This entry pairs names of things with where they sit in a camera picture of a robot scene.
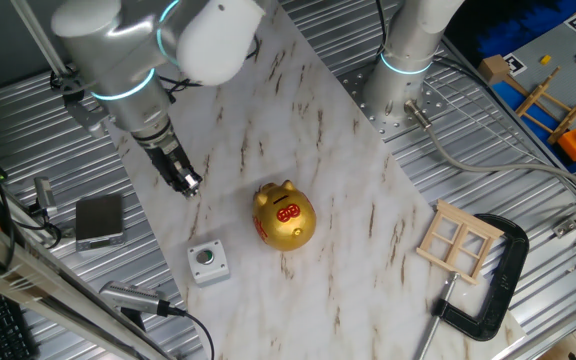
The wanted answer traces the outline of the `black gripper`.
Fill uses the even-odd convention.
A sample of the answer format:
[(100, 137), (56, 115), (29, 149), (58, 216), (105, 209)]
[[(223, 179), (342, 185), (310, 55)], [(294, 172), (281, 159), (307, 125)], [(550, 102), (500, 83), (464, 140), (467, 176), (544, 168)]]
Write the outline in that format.
[(184, 196), (196, 195), (202, 182), (176, 135), (164, 135), (158, 142), (142, 144), (152, 164), (172, 188)]

